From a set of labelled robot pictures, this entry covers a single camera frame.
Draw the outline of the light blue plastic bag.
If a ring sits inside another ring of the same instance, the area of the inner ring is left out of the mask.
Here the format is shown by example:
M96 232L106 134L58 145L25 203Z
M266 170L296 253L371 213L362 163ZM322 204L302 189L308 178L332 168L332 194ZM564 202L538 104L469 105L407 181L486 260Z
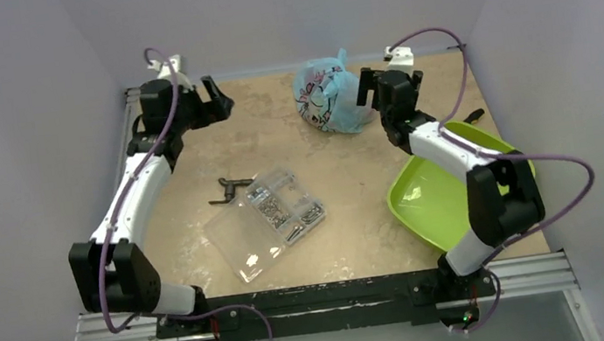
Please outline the light blue plastic bag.
M307 61L293 80L296 111L322 132L356 134L376 118L371 107L358 106L360 79L346 67L345 49L335 57Z

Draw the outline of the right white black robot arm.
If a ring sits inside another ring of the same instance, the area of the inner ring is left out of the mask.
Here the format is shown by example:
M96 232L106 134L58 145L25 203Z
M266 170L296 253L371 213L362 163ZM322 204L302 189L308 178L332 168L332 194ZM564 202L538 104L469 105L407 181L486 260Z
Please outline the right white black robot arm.
M545 217L531 163L520 151L483 148L416 108L421 71L360 71L357 105L379 112L395 147L436 164L466 186L469 229L439 260L438 287L450 297L470 288L472 274L510 237L524 235Z

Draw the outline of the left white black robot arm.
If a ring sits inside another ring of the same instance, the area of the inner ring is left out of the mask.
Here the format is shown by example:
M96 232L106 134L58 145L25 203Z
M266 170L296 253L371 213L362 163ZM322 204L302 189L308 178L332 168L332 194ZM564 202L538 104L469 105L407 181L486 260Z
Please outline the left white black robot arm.
M183 134L222 122L234 101L211 76L202 76L203 101L195 86L167 79L140 86L141 112L131 126L125 168L104 219L90 239L68 252L85 310L96 313L173 316L192 334L210 323L204 291L164 282L141 249L153 206L184 148Z

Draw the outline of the black metal clamp tool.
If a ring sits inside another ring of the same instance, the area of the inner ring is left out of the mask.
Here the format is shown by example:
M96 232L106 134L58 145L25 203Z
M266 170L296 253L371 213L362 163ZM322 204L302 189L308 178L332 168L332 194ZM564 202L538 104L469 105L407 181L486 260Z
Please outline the black metal clamp tool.
M237 188L247 187L253 184L254 180L252 178L246 179L227 179L224 177L219 177L218 183L224 188L223 198L221 200L210 200L208 204L210 205L227 205L231 203L236 197Z

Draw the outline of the black yellow screwdriver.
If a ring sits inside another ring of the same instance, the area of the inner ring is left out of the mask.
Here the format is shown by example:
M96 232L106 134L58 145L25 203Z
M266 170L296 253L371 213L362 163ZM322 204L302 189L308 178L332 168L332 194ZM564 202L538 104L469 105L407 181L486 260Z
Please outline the black yellow screwdriver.
M475 111L472 111L466 118L464 118L464 122L467 124L476 124L479 122L483 116L486 114L484 108L477 108Z

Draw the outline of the clear plastic screw box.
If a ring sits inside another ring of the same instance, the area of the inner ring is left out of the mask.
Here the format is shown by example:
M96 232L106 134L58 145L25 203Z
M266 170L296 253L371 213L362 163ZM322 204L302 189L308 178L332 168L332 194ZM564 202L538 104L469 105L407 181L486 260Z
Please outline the clear plastic screw box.
M326 218L324 204L296 174L266 170L210 219L205 237L233 273L251 283Z

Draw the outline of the lime green plastic tray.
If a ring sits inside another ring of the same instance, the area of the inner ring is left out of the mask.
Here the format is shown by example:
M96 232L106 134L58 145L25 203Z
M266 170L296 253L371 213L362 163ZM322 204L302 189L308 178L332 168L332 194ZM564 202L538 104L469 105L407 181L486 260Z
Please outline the lime green plastic tray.
M449 251L469 230L466 174L486 165L480 153L514 150L510 144L465 122L430 122L412 133L414 153L386 196L392 214L426 243Z

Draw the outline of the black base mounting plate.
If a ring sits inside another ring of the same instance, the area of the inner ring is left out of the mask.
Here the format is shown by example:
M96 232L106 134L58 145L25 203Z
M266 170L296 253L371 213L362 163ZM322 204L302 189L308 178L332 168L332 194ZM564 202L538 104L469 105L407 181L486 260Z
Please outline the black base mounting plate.
M389 324L462 324L495 297L489 270L455 278L441 269L326 282L210 299L215 315L156 323L158 340L263 341Z

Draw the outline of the aluminium front rail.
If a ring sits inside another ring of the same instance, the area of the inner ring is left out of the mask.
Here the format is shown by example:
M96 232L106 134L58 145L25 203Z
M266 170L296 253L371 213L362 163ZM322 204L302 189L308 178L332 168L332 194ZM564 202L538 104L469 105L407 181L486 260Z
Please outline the aluminium front rail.
M579 287L570 261L562 252L492 261L489 270L499 278L504 298ZM156 336L155 318L135 319L118 334L111 333L97 314L80 316L76 326L74 341L160 341Z

